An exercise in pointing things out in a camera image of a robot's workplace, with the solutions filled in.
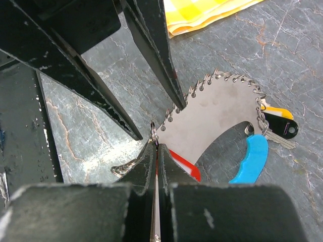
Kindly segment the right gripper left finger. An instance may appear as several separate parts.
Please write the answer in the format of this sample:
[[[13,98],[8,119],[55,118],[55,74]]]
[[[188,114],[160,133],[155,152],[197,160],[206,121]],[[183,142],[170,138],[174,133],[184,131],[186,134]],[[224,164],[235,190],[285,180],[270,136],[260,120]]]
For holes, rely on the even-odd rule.
[[[117,182],[131,183],[139,196],[150,196],[155,187],[156,161],[157,147],[155,143],[148,143],[139,161]]]

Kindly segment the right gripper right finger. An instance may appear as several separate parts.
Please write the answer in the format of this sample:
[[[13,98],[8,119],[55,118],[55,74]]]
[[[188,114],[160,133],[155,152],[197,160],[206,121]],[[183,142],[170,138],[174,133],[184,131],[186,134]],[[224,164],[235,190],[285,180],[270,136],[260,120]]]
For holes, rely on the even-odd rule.
[[[160,196],[167,196],[169,185],[194,184],[199,182],[175,162],[165,144],[158,146],[158,188]]]

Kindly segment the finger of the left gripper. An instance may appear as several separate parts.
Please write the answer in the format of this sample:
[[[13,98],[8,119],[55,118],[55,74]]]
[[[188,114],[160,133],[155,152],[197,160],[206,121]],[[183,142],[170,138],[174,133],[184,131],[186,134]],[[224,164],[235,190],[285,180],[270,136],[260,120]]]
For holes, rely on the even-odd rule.
[[[163,1],[121,1],[133,40],[172,102],[183,110],[186,101],[175,71]]]
[[[1,1],[1,51],[87,100],[134,140],[143,137],[101,77],[25,1]]]

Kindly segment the red key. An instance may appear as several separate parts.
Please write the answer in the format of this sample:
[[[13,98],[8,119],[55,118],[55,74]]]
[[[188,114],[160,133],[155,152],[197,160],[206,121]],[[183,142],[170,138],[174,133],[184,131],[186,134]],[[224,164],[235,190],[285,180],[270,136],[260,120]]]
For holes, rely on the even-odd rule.
[[[171,157],[173,160],[181,167],[183,168],[189,175],[191,175],[193,178],[195,178],[198,182],[201,181],[201,174],[197,166],[190,163],[177,153],[175,153],[172,150],[169,150]]]

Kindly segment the blue keyring with metal rings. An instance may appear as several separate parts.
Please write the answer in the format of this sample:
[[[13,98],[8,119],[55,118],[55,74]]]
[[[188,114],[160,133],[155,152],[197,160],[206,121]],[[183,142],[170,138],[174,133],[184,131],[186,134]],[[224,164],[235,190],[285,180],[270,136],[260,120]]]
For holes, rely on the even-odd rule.
[[[265,132],[268,122],[261,112],[261,88],[244,75],[215,70],[191,86],[183,110],[168,109],[163,123],[151,125],[149,142],[165,144],[196,166],[205,150],[225,131],[242,122],[252,125],[247,152],[232,184],[256,182],[267,160]]]

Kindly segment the yellow key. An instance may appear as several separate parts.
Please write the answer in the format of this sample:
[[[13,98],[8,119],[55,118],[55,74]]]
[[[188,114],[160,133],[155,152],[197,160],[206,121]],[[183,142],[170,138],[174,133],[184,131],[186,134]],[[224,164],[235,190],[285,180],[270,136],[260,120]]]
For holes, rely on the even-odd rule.
[[[268,104],[265,99],[262,99],[261,101],[262,101],[262,104],[261,104],[261,111],[262,112],[269,113],[269,114],[276,115],[276,116],[280,116],[283,118],[288,118],[291,120],[294,119],[294,116],[292,115],[292,113],[289,110],[284,109],[284,108],[279,108],[279,107],[273,107],[270,104]]]

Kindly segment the black key tag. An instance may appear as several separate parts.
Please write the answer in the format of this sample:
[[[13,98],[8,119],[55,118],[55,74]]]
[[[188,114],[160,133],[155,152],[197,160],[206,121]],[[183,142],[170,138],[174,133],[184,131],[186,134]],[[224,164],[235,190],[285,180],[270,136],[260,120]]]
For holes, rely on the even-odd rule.
[[[265,119],[269,123],[269,129],[276,135],[284,139],[292,139],[298,134],[298,124],[289,118],[264,113]]]

